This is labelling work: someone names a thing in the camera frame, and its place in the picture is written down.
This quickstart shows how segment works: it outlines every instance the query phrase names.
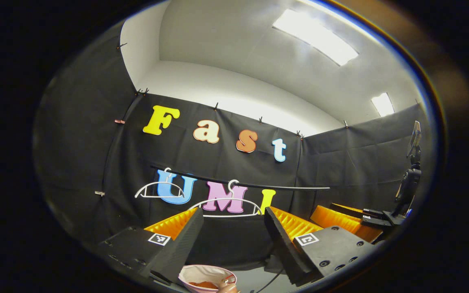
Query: letter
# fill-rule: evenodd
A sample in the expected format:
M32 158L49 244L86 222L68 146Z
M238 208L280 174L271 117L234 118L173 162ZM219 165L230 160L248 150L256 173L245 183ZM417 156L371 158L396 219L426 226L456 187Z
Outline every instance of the letter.
M220 138L218 137L220 127L218 126L218 123L211 120L200 120L197 125L200 126L200 128L196 128L195 131L193 131L193 137L196 140L207 140L208 143L217 143L220 141Z
M285 156L282 154L282 152L287 148L287 145L283 143L283 139L279 138L273 140L272 145L274 145L274 158L276 161L285 161Z
M164 172L163 170L158 170L158 181L166 181L173 183L173 178L177 176L177 174L173 174L170 172ZM163 201L172 203L172 204L184 204L188 202L191 199L191 195L193 193L193 184L195 181L197 181L195 178L190 178L186 176L182 176L182 179L184 179L184 188L182 188L182 191L184 191L184 196L181 198L177 198L177 195L174 195L175 198L161 198ZM160 197L170 197L173 194L171 193L171 188L173 187L173 190L176 189L173 185L170 184L157 184L157 193L158 196Z
M264 198L262 199L262 205L260 206L260 209L262 210L262 214L265 214L265 208L270 206L272 197L276 194L276 191L273 189L264 189L262 194L264 195Z
M218 207L220 208L220 211L225 210L227 205L231 203L231 205L227 208L227 211L229 213L235 213L235 214L243 213L243 208L242 208L243 202L241 200L231 200L230 199L232 196L231 192L226 194L224 186L221 183L208 181L207 185L209 185L209 196L207 197L208 200L226 198L225 200L216 201L216 203L218 204ZM246 190L247 190L247 187L242 187L242 186L233 187L233 192L234 192L233 198L243 199L243 195ZM214 201L210 201L204 204L202 207L206 211L216 211L216 205Z
M239 141L236 141L236 149L241 152L251 153L256 150L255 141L258 140L258 134L251 130L242 130L238 135Z
M177 119L180 117L179 109L167 108L162 106L153 106L153 115L151 115L151 119L147 126L145 126L142 131L146 133L150 133L152 135L160 135L162 130L160 129L160 124L162 124L163 128L168 128L169 123L171 123L171 117Z

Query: black fabric backdrop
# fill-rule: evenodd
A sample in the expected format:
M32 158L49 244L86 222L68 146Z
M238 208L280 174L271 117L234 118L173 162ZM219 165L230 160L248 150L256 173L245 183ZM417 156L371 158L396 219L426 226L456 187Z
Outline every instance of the black fabric backdrop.
M63 228L86 243L96 244L127 226L148 226L207 199L209 187L201 180L194 182L186 204L135 199L140 187L158 180L153 163L244 183L330 186L330 191L316 193L277 191L273 206L307 219L316 205L330 202L391 209L399 179L409 167L405 152L414 120L422 122L422 144L428 142L426 117L418 106L301 141L295 133L223 109L152 94L135 96L116 50L121 26L110 28L65 63L45 90L34 124L34 159L45 200ZM180 117L161 128L159 136L142 132L155 105L180 110ZM126 123L116 124L115 119ZM219 124L216 144L193 137L197 122L205 119ZM258 133L253 153L236 149L244 129ZM274 159L272 141L278 138L287 145L282 163ZM429 150L423 146L423 155L428 157ZM173 183L182 186L184 181L177 176ZM155 195L156 187L151 191ZM244 193L244 199L257 205L262 198L262 189ZM250 204L242 206L244 213L252 212ZM249 269L271 249L262 217L206 218L188 263Z
M414 122L421 123L422 182L435 168L435 141L425 112L414 105L392 115L310 137L302 143L298 186L328 186L328 191L296 191L291 212L308 219L317 205L331 202L353 208L391 211L404 172Z

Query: white plastic hanger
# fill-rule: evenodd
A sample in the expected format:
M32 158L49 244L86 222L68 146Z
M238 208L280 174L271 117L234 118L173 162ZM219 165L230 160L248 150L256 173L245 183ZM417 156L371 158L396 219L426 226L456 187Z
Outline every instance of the white plastic hanger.
M167 171L171 171L171 169L170 168L164 169L164 172L167 172ZM144 185L141 189L139 189L137 191L137 193L135 194L135 198L137 198L138 195L142 196L143 198L183 198L184 197L184 191L182 190L182 188L180 188L180 186L178 186L176 184L168 182L168 179L169 179L169 176L166 177L166 181L151 182L150 184ZM171 196L167 196L167 197L160 197L158 195L146 195L147 187L149 187L150 185L154 185L154 184L170 184L170 185L176 186L178 188L178 195L171 195Z
M211 217L211 218L235 218L235 217L249 217L249 216L257 216L257 215L263 215L262 213L262 210L260 209L259 206L257 206L257 204L255 204L254 202L251 202L250 200L246 200L246 199L237 199L235 198L235 193L233 192L233 189L231 188L231 185L233 183L238 183L239 181L238 180L231 180L229 181L229 184L227 184L227 189L229 189L229 191L231 192L231 198L215 198L215 199L209 199L209 200L204 200L204 201L201 201L197 204L194 204L192 207L188 208L188 210L192 210L193 208L196 208L197 206L199 208L202 207L202 204L203 203L206 203L206 202L211 202L211 201L219 201L219 200L240 200L240 201L244 201L244 202L249 202L250 204L252 204L254 206L253 208L253 213L252 214L246 214L246 215L204 215L204 217Z

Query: white wall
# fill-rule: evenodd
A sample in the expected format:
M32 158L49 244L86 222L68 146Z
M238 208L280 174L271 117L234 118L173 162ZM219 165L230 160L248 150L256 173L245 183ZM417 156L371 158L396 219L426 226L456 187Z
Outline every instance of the white wall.
M229 70L160 61L160 24L171 0L132 16L121 31L121 48L136 89L218 107L305 136L341 128L342 122L305 100L264 81Z
M153 94L197 102L305 136L341 128L342 122L301 98L258 79L206 65L159 61L143 79Z
M171 0L151 6L124 22L121 47L124 64L136 89L143 86L142 79L159 61L158 39L162 17Z

